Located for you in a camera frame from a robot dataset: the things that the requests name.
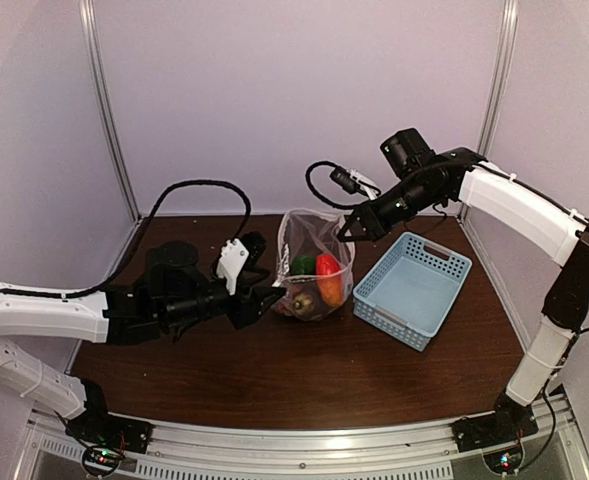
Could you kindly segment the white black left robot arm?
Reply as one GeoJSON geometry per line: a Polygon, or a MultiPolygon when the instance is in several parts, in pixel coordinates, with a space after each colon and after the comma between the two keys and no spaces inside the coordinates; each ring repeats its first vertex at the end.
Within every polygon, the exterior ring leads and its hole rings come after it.
{"type": "Polygon", "coordinates": [[[12,288],[0,282],[0,382],[20,397],[51,408],[97,443],[118,433],[101,387],[56,371],[9,342],[11,336],[72,338],[131,346],[163,335],[175,339],[215,317],[242,329],[256,323],[286,290],[266,286],[256,262],[265,247],[255,232],[228,241],[206,277],[195,246],[168,242],[146,253],[144,272],[132,286],[109,285],[90,293],[12,288]]]}

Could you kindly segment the dark purple eggplant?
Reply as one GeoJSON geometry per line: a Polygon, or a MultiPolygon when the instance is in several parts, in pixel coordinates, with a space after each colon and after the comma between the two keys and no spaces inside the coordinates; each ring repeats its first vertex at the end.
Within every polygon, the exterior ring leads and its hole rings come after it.
{"type": "Polygon", "coordinates": [[[276,311],[299,321],[313,322],[327,317],[333,308],[325,303],[317,290],[300,290],[280,301],[276,311]]]}

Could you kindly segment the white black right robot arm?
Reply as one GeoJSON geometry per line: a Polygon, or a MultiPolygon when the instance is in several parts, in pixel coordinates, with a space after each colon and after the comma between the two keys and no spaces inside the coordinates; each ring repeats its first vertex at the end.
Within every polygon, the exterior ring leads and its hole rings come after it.
{"type": "Polygon", "coordinates": [[[380,150],[399,181],[352,206],[340,241],[378,241],[427,207],[459,202],[510,228],[559,268],[534,339],[487,419],[491,438],[507,441],[524,426],[527,409],[561,369],[587,318],[589,218],[466,147],[435,152],[414,128],[397,132],[380,150]]]}

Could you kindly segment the orange red pepper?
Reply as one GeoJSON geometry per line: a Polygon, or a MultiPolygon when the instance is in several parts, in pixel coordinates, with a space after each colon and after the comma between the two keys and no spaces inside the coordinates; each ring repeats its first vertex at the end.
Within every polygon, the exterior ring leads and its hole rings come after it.
{"type": "Polygon", "coordinates": [[[317,286],[323,301],[332,308],[343,303],[343,282],[340,274],[342,267],[331,254],[322,254],[316,258],[317,286]]]}

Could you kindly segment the green bell pepper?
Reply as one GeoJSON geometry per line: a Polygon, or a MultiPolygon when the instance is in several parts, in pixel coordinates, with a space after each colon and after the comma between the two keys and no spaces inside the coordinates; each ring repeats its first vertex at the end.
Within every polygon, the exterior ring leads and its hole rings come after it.
{"type": "Polygon", "coordinates": [[[298,255],[291,264],[289,273],[292,276],[308,276],[316,274],[316,257],[311,255],[298,255]]]}

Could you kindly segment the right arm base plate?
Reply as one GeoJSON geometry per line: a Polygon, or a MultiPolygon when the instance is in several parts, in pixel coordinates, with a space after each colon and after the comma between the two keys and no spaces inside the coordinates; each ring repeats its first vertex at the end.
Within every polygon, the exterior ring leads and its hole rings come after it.
{"type": "Polygon", "coordinates": [[[496,412],[460,418],[451,429],[460,453],[512,444],[539,431],[532,414],[514,422],[508,414],[496,412]]]}

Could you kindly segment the clear zip top bag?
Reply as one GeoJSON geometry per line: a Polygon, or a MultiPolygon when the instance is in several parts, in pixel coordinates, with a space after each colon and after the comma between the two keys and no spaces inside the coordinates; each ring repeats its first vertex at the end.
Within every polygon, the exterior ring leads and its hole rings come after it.
{"type": "Polygon", "coordinates": [[[338,240],[345,224],[340,214],[294,209],[277,233],[274,285],[285,295],[273,310],[303,322],[320,321],[339,309],[353,286],[355,247],[338,240]]]}

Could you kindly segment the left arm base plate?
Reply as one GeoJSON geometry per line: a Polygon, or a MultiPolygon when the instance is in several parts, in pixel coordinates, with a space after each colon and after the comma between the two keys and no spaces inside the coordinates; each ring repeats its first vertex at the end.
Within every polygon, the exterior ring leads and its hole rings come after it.
{"type": "Polygon", "coordinates": [[[66,432],[83,444],[109,447],[118,452],[145,454],[152,431],[149,422],[109,413],[84,412],[66,421],[66,432]]]}

